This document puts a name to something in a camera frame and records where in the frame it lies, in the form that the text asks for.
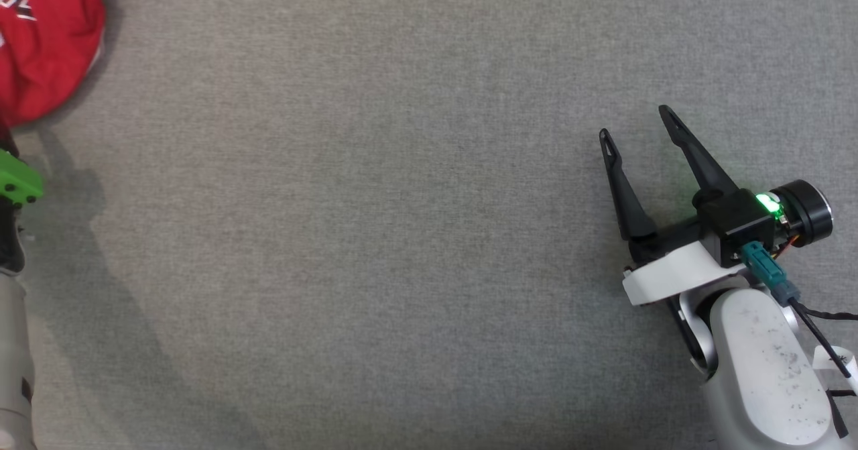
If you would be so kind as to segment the red white printed jersey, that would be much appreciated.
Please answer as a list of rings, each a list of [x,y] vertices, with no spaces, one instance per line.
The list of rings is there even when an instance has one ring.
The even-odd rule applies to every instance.
[[[64,104],[98,58],[104,30],[103,0],[0,0],[0,127]]]

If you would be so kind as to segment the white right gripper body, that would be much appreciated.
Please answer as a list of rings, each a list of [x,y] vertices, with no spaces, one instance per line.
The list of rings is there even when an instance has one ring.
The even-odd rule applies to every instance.
[[[744,266],[721,267],[699,241],[695,217],[628,241],[634,268],[624,275],[623,287],[634,306],[666,300],[734,276]]]

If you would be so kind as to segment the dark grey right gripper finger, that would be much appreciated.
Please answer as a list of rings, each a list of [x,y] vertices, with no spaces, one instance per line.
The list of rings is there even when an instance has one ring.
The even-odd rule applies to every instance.
[[[694,206],[705,205],[739,190],[733,179],[727,175],[673,109],[668,105],[660,105],[659,114],[673,144],[683,151],[698,184],[698,190],[692,198]]]
[[[626,178],[623,159],[608,129],[600,130],[599,142],[620,236],[626,241],[652,238],[657,233],[655,221],[646,213]]]

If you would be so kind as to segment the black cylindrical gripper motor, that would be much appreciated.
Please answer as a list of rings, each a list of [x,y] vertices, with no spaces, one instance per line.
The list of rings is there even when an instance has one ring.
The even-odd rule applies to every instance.
[[[787,220],[786,233],[797,247],[831,236],[833,211],[821,190],[804,179],[796,179],[770,191],[780,201]]]

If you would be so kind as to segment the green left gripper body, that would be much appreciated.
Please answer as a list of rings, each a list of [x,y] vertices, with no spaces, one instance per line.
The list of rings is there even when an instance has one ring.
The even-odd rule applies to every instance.
[[[40,173],[0,148],[0,197],[20,207],[36,203],[44,193]]]

